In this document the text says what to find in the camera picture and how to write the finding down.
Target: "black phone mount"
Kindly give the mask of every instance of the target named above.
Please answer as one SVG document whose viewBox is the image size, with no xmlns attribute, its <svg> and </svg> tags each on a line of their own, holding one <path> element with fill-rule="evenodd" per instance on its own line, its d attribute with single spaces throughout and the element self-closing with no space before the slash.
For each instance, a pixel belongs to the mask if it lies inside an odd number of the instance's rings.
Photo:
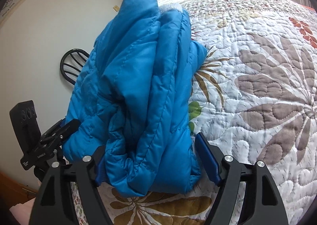
<svg viewBox="0 0 317 225">
<path fill-rule="evenodd" d="M 35 166 L 34 174 L 42 181 L 29 225 L 78 225 L 71 182 L 77 183 L 88 224 L 112 225 L 95 183 L 96 165 L 104 155 L 105 146 L 98 147 L 92 156 L 66 164 L 60 145 L 78 130 L 78 120 L 65 125 L 60 120 L 41 136 L 33 101 L 17 104 L 10 111 L 10 118 L 23 151 L 23 168 Z M 230 155 L 224 156 L 202 133 L 196 136 L 195 146 L 209 179 L 220 187 L 205 225 L 229 224 L 240 182 L 246 182 L 246 190 L 239 225 L 288 224 L 281 196 L 264 162 L 243 164 Z M 54 150 L 57 161 L 49 166 L 47 160 L 54 157 Z"/>
<path fill-rule="evenodd" d="M 58 161 L 65 161 L 60 146 L 78 130 L 80 121 L 73 119 L 64 124 L 65 119 L 60 120 L 41 135 L 36 118 L 33 101 L 20 102 L 10 111 L 13 130 L 23 152 L 20 163 L 25 170 L 35 166 L 34 175 L 42 182 L 49 169 L 47 160 L 52 159 L 55 152 Z"/>
</svg>

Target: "clamp jaw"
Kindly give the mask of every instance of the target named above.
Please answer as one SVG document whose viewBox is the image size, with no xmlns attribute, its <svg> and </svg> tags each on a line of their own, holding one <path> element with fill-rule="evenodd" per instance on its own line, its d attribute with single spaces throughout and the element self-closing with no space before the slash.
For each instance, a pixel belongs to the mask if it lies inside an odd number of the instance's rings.
<svg viewBox="0 0 317 225">
<path fill-rule="evenodd" d="M 206 225 L 229 224 L 240 182 L 246 182 L 246 189 L 239 225 L 288 225 L 282 198 L 264 162 L 250 165 L 224 156 L 202 133 L 197 134 L 195 147 L 209 179 L 220 187 Z"/>
<path fill-rule="evenodd" d="M 95 184 L 96 164 L 105 154 L 105 146 L 92 156 L 65 165 L 53 162 L 48 169 L 32 209 L 29 225 L 78 225 L 70 182 L 76 182 L 89 225 L 113 224 Z"/>
</svg>

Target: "red flower pattern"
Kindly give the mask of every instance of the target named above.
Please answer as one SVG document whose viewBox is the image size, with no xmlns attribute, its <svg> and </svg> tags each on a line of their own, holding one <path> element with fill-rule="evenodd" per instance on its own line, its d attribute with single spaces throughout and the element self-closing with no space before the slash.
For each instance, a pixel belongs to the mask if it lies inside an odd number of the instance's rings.
<svg viewBox="0 0 317 225">
<path fill-rule="evenodd" d="M 313 37 L 313 32 L 309 28 L 309 25 L 303 21 L 297 21 L 295 18 L 290 17 L 289 20 L 295 27 L 300 28 L 299 32 L 303 35 L 303 38 L 310 43 L 315 49 L 317 49 L 317 40 Z"/>
</svg>

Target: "black metal chair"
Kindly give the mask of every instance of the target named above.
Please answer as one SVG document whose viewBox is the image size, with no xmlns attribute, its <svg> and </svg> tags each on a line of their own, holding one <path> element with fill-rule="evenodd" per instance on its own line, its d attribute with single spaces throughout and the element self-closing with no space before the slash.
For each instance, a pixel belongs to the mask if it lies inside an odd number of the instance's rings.
<svg viewBox="0 0 317 225">
<path fill-rule="evenodd" d="M 66 81 L 75 85 L 75 79 L 77 79 L 88 58 L 89 54 L 82 49 L 69 50 L 61 58 L 61 75 L 66 79 Z"/>
</svg>

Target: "floral pattern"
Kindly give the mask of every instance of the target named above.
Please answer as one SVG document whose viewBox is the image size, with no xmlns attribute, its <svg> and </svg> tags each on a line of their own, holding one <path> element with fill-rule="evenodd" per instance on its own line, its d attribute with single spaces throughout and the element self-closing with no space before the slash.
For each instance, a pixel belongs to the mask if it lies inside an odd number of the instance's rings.
<svg viewBox="0 0 317 225">
<path fill-rule="evenodd" d="M 295 18 L 290 17 L 289 20 L 293 23 L 295 27 L 299 27 L 299 32 L 303 35 L 306 41 L 309 41 L 310 45 L 317 49 L 317 40 L 313 37 L 313 32 L 309 28 L 309 25 L 304 21 L 298 22 Z"/>
<path fill-rule="evenodd" d="M 225 57 L 219 57 L 219 58 L 213 58 L 213 54 L 216 52 L 216 50 L 210 49 L 207 53 L 207 57 L 203 65 L 200 67 L 200 69 L 196 72 L 196 74 L 193 77 L 192 84 L 194 83 L 194 79 L 199 84 L 199 88 L 203 91 L 203 94 L 206 96 L 207 101 L 209 102 L 209 92 L 207 90 L 207 82 L 210 82 L 217 90 L 217 93 L 221 100 L 221 110 L 223 108 L 223 95 L 222 90 L 220 86 L 218 85 L 216 79 L 213 77 L 213 74 L 223 76 L 224 78 L 227 78 L 224 74 L 222 74 L 220 71 L 217 71 L 215 69 L 221 67 L 223 61 L 228 61 L 231 58 L 225 58 Z"/>
<path fill-rule="evenodd" d="M 239 58 L 259 73 L 239 76 L 236 85 L 245 93 L 276 100 L 254 106 L 241 116 L 254 130 L 281 127 L 263 148 L 258 160 L 276 164 L 295 145 L 297 163 L 300 163 L 305 155 L 311 123 L 316 123 L 317 117 L 313 60 L 304 47 L 297 50 L 288 39 L 280 38 L 282 54 L 265 37 L 248 35 L 259 45 L 261 53 L 240 50 Z"/>
<path fill-rule="evenodd" d="M 191 135 L 202 131 L 239 162 L 264 160 L 296 225 L 317 192 L 316 13 L 289 0 L 172 2 L 188 10 L 192 39 L 209 49 L 193 78 Z M 202 176 L 187 195 L 123 198 L 106 184 L 98 190 L 116 225 L 199 225 L 218 191 Z M 238 223 L 244 189 L 241 183 L 230 225 Z M 86 225 L 75 184 L 73 199 Z"/>
<path fill-rule="evenodd" d="M 144 197 L 123 198 L 112 189 L 115 201 L 110 206 L 124 212 L 114 219 L 114 225 L 162 224 L 162 225 L 199 225 L 204 220 L 191 218 L 206 211 L 211 198 L 207 196 L 179 198 L 176 194 L 149 192 Z"/>
</svg>

